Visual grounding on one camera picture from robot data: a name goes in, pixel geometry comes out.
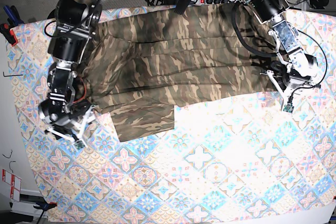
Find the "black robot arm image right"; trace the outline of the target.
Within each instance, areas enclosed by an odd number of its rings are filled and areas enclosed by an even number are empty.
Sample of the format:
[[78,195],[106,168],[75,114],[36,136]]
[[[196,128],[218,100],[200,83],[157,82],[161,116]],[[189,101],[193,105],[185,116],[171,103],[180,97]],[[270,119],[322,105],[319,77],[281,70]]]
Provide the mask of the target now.
[[[276,43],[273,53],[259,51],[244,41],[236,21],[240,5],[249,7],[261,24],[270,26],[268,34]],[[316,57],[304,52],[298,40],[301,32],[283,15],[288,8],[286,0],[238,0],[232,9],[231,20],[239,41],[249,52],[263,58],[277,57],[263,74],[268,76],[280,93],[282,111],[291,113],[294,111],[294,95],[303,89],[320,88],[321,83],[316,81],[319,71]]]

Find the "black robot arm image left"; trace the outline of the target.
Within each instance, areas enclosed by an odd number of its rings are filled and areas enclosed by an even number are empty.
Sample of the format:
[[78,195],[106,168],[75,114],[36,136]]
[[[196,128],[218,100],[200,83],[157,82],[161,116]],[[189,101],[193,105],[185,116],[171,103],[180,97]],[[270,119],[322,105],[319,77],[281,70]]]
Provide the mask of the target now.
[[56,139],[64,138],[80,150],[87,147],[85,127],[95,119],[94,106],[86,99],[87,88],[78,68],[96,39],[101,0],[59,0],[55,9],[56,28],[50,35],[48,53],[53,58],[49,67],[49,91],[38,106],[40,119],[47,132]]

